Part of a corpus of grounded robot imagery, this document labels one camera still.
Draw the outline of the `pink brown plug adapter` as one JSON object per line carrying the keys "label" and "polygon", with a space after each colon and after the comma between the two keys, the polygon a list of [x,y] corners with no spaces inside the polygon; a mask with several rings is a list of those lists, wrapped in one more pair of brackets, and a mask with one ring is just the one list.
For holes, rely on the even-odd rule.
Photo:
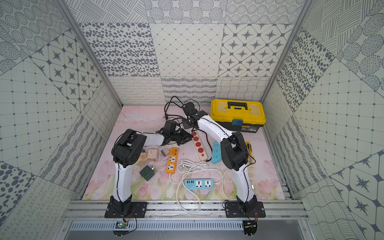
{"label": "pink brown plug adapter", "polygon": [[168,148],[163,148],[160,150],[160,156],[162,158],[167,158],[170,154],[170,150]]}

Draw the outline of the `orange power strip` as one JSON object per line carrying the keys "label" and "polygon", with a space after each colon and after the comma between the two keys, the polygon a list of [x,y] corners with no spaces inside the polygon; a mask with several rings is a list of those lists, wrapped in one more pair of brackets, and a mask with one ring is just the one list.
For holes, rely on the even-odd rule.
{"label": "orange power strip", "polygon": [[179,149],[171,148],[166,173],[173,175],[176,171],[177,159],[178,159]]}

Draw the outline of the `pink deer cube adapter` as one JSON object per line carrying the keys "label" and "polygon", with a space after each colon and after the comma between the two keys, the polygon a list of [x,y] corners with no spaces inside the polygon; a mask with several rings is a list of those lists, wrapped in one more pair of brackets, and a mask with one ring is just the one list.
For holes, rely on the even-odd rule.
{"label": "pink deer cube adapter", "polygon": [[159,158],[159,151],[158,149],[149,149],[147,154],[148,161],[154,161],[157,162]]}

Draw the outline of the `white long power strip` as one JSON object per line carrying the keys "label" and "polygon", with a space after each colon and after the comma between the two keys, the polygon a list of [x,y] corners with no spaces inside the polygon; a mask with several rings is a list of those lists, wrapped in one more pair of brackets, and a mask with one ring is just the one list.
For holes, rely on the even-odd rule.
{"label": "white long power strip", "polygon": [[191,131],[191,135],[193,136],[193,143],[200,161],[207,161],[208,155],[205,152],[205,149],[203,147],[203,143],[201,141],[199,134],[197,133],[197,131]]}

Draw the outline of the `dark green cube adapter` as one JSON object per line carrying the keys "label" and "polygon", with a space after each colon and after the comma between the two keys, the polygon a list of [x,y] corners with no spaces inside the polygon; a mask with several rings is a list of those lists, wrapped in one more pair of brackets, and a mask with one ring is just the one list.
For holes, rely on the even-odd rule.
{"label": "dark green cube adapter", "polygon": [[155,175],[154,167],[145,166],[140,175],[148,182]]}

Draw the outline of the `light blue triangular socket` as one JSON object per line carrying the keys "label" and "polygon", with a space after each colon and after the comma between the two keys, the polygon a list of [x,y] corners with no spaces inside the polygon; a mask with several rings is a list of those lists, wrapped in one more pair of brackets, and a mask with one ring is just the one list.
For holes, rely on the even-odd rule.
{"label": "light blue triangular socket", "polygon": [[214,141],[211,162],[212,164],[217,164],[221,161],[222,161],[221,145],[217,141]]}

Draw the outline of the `blue white power strip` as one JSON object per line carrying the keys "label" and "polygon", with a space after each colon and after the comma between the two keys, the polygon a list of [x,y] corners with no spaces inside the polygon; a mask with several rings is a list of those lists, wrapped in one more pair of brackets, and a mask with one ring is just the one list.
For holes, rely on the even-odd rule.
{"label": "blue white power strip", "polygon": [[184,181],[188,190],[210,190],[214,188],[212,179],[189,179]]}

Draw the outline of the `beige wooden cube adapter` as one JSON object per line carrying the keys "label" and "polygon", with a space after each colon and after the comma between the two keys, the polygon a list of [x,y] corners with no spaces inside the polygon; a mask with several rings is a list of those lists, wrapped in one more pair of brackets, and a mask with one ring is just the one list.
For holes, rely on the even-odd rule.
{"label": "beige wooden cube adapter", "polygon": [[148,160],[147,154],[145,152],[141,153],[140,157],[137,160],[137,162],[135,163],[135,165],[136,166],[142,166],[142,165],[144,165],[147,162],[147,160]]}

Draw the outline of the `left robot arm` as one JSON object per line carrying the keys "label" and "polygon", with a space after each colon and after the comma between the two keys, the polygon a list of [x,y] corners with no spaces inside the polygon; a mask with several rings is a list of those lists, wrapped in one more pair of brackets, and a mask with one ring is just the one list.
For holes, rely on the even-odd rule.
{"label": "left robot arm", "polygon": [[127,129],[114,143],[111,150],[116,167],[114,192],[105,213],[105,218],[143,218],[147,202],[132,202],[131,181],[133,167],[146,146],[165,146],[176,143],[183,145],[191,141],[193,135],[185,131],[175,121],[166,121],[165,126],[155,133],[138,132]]}

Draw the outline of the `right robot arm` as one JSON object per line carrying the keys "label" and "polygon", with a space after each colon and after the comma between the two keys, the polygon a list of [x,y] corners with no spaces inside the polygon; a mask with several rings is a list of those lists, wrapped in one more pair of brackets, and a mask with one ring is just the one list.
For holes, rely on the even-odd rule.
{"label": "right robot arm", "polygon": [[198,111],[192,102],[184,103],[182,108],[188,127],[202,130],[221,145],[222,161],[233,172],[237,187],[238,211],[247,216],[258,200],[249,179],[249,154],[242,133],[225,129],[205,111]]}

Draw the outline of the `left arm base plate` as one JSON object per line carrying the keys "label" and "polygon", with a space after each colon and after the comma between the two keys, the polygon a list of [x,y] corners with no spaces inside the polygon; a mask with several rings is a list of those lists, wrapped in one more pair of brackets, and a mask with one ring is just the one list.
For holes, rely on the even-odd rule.
{"label": "left arm base plate", "polygon": [[107,219],[122,219],[132,215],[133,218],[142,219],[145,217],[147,206],[147,202],[109,203],[104,217]]}

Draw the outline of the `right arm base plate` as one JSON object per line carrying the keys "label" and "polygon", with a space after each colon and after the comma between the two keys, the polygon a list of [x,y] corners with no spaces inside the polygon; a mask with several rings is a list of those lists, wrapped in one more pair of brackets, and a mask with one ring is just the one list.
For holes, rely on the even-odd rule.
{"label": "right arm base plate", "polygon": [[253,206],[248,205],[245,207],[240,207],[238,202],[224,201],[223,207],[225,209],[227,218],[250,218],[254,219],[265,218],[266,212],[264,204],[262,202],[256,202]]}

